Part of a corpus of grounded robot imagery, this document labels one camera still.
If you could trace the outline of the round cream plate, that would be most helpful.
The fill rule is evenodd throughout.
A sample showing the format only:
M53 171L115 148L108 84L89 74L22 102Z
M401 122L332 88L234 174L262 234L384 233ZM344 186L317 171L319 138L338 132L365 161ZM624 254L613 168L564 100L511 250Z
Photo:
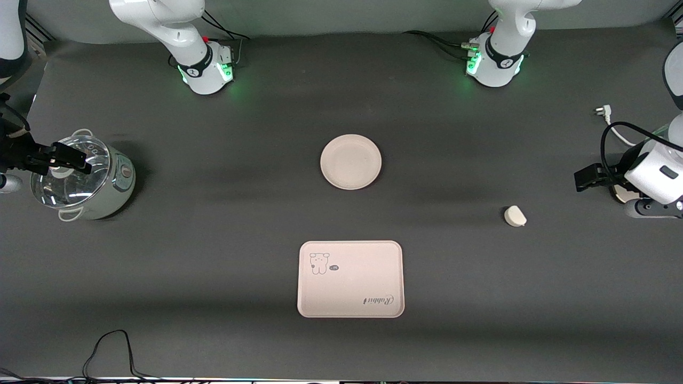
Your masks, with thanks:
M320 168L328 183L342 190L371 185L382 170L382 153L360 134L343 134L331 140L320 156Z

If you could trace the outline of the cream rectangular rabbit tray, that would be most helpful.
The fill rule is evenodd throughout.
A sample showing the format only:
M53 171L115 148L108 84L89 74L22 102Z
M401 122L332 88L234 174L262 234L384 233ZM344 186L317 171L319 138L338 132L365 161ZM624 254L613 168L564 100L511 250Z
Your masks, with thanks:
M306 318L397 318L405 309L395 241L310 241L298 256L297 309Z

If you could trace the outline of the cream appliance with dark trim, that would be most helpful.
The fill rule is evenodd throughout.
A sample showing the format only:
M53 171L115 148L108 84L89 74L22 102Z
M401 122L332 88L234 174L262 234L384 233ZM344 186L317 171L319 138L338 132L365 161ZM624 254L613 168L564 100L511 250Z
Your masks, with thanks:
M620 185L614 185L610 187L609 190L612 198L620 204L626 204L631 200L641 199L641 194L639 192L625 189Z

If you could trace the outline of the white steamed bun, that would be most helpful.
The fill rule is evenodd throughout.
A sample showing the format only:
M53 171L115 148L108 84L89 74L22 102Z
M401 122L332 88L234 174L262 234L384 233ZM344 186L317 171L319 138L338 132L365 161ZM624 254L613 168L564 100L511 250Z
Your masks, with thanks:
M510 206L503 212L503 219L514 228L526 226L527 217L518 206Z

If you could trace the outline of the pale green electric pot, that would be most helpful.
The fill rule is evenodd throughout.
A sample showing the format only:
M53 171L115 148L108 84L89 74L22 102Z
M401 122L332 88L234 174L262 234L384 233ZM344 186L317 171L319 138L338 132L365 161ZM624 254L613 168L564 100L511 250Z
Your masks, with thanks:
M92 131L81 129L76 134L94 136ZM107 145L110 151L109 177L105 184L85 202L77 206L54 209L63 222L76 220L98 220L114 214L126 204L130 198L136 182L136 173L132 161L114 147Z

